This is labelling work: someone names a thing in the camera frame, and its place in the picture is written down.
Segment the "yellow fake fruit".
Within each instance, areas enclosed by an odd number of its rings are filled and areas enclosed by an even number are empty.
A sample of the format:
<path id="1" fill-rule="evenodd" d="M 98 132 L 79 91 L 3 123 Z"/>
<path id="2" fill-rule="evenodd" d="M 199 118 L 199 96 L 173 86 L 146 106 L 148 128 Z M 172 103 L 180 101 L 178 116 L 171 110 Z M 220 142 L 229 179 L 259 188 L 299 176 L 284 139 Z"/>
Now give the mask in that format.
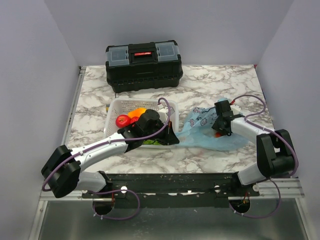
<path id="1" fill-rule="evenodd" d="M 137 108 L 135 110 L 130 111 L 127 115 L 132 119 L 134 117 L 140 117 L 142 114 L 146 112 L 146 108 Z"/>

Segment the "red fake apple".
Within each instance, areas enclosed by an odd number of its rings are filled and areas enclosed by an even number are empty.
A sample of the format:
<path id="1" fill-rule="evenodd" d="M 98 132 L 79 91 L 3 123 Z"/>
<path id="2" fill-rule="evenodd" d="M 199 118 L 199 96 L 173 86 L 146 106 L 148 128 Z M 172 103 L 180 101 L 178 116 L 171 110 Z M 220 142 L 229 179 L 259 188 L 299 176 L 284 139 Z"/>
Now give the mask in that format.
<path id="1" fill-rule="evenodd" d="M 131 123 L 131 118 L 126 114 L 119 115 L 115 120 L 115 125 L 118 128 L 124 128 L 130 125 L 130 123 Z"/>

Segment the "light blue plastic bag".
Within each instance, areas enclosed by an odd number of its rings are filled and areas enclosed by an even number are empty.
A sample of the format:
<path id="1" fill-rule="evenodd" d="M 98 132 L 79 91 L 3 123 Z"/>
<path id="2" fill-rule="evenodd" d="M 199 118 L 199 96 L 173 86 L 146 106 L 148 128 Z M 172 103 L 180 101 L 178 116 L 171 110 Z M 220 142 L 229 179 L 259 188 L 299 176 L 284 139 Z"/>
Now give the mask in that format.
<path id="1" fill-rule="evenodd" d="M 235 151 L 245 147 L 249 141 L 238 134 L 216 137 L 212 129 L 218 115 L 213 107 L 194 107 L 184 118 L 182 130 L 176 133 L 179 146 L 183 148 L 203 148 L 213 151 Z"/>

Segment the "red wrinkled fake fruit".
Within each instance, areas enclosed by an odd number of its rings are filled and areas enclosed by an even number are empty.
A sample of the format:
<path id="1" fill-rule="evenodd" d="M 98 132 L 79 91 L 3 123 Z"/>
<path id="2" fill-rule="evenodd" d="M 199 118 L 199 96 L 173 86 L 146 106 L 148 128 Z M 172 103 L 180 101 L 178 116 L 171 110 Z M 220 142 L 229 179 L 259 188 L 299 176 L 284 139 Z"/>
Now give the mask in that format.
<path id="1" fill-rule="evenodd" d="M 215 137 L 216 137 L 216 138 L 219 138 L 219 137 L 221 137 L 221 136 L 222 136 L 221 133 L 219 133 L 219 132 L 215 133 Z"/>

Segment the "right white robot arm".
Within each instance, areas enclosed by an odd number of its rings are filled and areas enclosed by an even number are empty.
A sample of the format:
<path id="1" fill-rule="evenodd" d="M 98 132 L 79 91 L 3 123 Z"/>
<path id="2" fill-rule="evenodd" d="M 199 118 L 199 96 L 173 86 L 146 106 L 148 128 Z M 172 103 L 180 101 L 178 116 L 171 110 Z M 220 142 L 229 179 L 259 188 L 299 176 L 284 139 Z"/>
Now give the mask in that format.
<path id="1" fill-rule="evenodd" d="M 256 162 L 232 176 L 230 191 L 234 195 L 243 195 L 248 185 L 296 172 L 298 158 L 287 130 L 268 129 L 240 113 L 235 114 L 228 100 L 216 102 L 214 106 L 217 119 L 213 130 L 222 136 L 241 136 L 256 146 Z"/>

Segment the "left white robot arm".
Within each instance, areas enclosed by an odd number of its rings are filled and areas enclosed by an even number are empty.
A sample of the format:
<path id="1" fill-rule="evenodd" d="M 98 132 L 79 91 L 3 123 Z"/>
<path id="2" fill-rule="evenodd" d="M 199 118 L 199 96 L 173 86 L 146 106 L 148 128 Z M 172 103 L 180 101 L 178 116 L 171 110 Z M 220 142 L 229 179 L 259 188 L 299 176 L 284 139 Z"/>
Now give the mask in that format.
<path id="1" fill-rule="evenodd" d="M 115 155 L 124 154 L 154 140 L 163 146 L 179 144 L 172 122 L 162 122 L 157 111 L 147 109 L 138 120 L 120 128 L 111 136 L 95 143 L 69 149 L 57 147 L 41 169 L 44 192 L 52 192 L 58 199 L 74 190 L 88 190 L 104 198 L 110 194 L 111 185 L 106 174 L 90 173 L 90 166 Z"/>

